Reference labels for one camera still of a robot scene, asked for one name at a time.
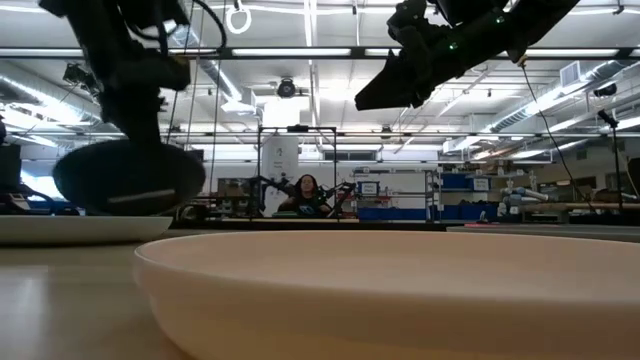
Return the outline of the black microphone stand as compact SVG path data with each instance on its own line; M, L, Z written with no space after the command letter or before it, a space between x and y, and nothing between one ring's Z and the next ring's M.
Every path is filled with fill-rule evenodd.
M615 164L615 174L616 174L618 211L620 214L622 214L624 211L624 202L622 198L619 149L618 149L617 132L616 132L616 129L618 127L618 122L613 117L611 117L605 110L599 110L597 112L597 116L600 119L602 119L609 126L611 130L612 148L613 148L613 154L614 154L614 164Z

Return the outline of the black aluminium table frame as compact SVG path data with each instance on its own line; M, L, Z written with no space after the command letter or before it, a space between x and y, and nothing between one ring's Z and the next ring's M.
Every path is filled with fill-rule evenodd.
M233 231L277 231L277 230L385 230L385 231L436 231L444 232L445 224L424 222L360 222L356 219L224 219L220 221L176 222L170 229L179 230L233 230Z

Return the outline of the dark computer monitor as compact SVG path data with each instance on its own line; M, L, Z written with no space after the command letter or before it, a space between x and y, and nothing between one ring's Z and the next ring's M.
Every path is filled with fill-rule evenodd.
M15 188L21 181L19 145L0 145L0 191Z

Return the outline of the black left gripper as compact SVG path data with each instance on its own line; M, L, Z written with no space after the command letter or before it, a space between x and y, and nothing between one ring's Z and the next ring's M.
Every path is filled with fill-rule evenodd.
M139 148L159 148L157 114L164 101L160 89L184 90L191 82L190 71L188 59L154 50L144 50L135 60L114 62L99 76L102 120Z

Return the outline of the black LED light bar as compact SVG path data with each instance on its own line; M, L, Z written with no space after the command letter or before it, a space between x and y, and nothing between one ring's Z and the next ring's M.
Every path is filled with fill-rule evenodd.
M399 47L241 47L226 48L170 48L171 55L210 59L384 59L389 51L399 54ZM529 48L526 56L533 60L640 60L640 48ZM1 59L82 59L80 48L0 47Z

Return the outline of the white pillar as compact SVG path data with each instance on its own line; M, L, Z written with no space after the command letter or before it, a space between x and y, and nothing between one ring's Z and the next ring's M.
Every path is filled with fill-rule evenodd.
M266 139L262 147L261 175L275 183L286 181L294 185L298 179L299 143L297 137L273 136ZM263 214L271 217L288 195L277 188L266 185L264 191L265 210Z

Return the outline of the dark round bowl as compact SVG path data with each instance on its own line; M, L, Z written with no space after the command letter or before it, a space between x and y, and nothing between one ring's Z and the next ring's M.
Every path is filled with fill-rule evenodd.
M69 152L52 177L65 199L90 213L149 216L197 196L206 171L196 156L173 145L121 139Z

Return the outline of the person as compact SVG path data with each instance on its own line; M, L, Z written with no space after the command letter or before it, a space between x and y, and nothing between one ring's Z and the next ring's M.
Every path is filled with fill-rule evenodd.
M305 174L294 185L294 194L279 205L278 211L295 212L305 218L326 218L331 214L332 208L325 201L319 200L318 191L316 179Z

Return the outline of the black workstation frame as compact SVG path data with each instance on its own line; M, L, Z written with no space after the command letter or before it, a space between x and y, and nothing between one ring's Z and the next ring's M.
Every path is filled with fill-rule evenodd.
M300 155L302 154L301 143L305 140L319 140L324 138L337 150L337 130L335 127L313 127L307 125L291 125L285 127L259 127L257 132L257 176L261 175L262 147L266 139L273 136L292 136L298 138L299 143L299 168L298 179L304 174L300 169Z

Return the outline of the beige plastic plate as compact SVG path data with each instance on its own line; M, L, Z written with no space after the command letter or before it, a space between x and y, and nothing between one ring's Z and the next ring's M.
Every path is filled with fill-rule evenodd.
M135 279L196 360L640 360L640 245L413 231L144 244Z

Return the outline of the silver air duct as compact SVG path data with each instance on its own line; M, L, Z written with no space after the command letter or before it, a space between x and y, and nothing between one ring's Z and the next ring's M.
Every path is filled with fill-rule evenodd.
M198 34L186 25L178 25L171 35L173 41L182 49L193 50L200 47ZM220 88L227 99L241 100L242 94L236 84L224 73L216 60L196 59L196 64Z

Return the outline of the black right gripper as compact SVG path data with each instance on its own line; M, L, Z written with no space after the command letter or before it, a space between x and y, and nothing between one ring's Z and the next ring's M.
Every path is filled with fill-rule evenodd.
M481 63L510 44L508 0L403 0L387 20L390 50L382 70L355 95L358 111L420 107L435 86L408 63Z

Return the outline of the white plastic plate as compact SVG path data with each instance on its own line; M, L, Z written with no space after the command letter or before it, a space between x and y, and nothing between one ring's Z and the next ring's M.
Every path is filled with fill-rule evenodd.
M0 245L59 245L146 241L162 235L171 217L0 216Z

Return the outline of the blue storage bin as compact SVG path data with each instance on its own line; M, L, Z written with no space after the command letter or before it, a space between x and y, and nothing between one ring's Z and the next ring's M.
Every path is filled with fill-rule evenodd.
M361 221L427 221L425 208L359 208L357 217Z
M441 187L446 190L485 192L491 189L491 179L460 173L441 175Z
M439 218L441 220L479 220L482 213L489 218L497 216L498 206L493 203L462 203L445 205Z

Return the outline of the grey plastic plate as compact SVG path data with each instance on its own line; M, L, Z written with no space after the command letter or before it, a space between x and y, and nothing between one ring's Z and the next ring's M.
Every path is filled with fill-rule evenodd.
M449 226L448 232L497 233L549 237L583 238L640 244L640 227L574 224L501 224L497 228Z

